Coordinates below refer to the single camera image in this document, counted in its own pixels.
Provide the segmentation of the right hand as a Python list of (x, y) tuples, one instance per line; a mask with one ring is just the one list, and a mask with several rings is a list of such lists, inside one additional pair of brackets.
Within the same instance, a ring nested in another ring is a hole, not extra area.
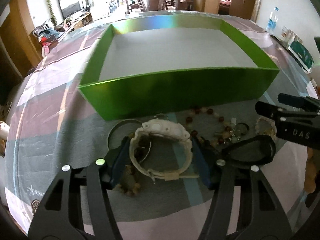
[(313, 193), (316, 189), (316, 177), (319, 172), (319, 150), (307, 148), (307, 160), (305, 166), (304, 190), (307, 193)]

